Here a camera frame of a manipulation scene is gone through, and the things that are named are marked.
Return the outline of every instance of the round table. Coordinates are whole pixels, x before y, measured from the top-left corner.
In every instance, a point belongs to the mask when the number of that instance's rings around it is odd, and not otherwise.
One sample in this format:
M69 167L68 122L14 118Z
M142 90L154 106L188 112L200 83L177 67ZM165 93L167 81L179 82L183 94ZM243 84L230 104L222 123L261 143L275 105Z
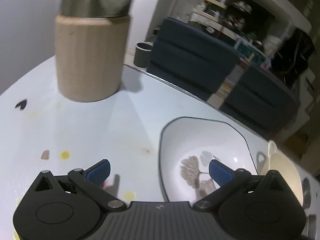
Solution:
M25 107L15 108L24 100ZM246 139L259 169L257 158L266 152L266 140L157 77L124 66L117 93L98 102L80 103L59 93L55 58L41 63L0 96L2 239L11 239L14 210L41 170L65 175L71 169L87 169L108 159L111 174L104 186L109 192L127 203L163 201L159 138L164 126L181 116L232 125ZM48 151L49 159L42 159ZM312 194L320 192L316 180L297 168L302 179L310 178ZM319 201L313 201L310 210L320 212L318 207Z

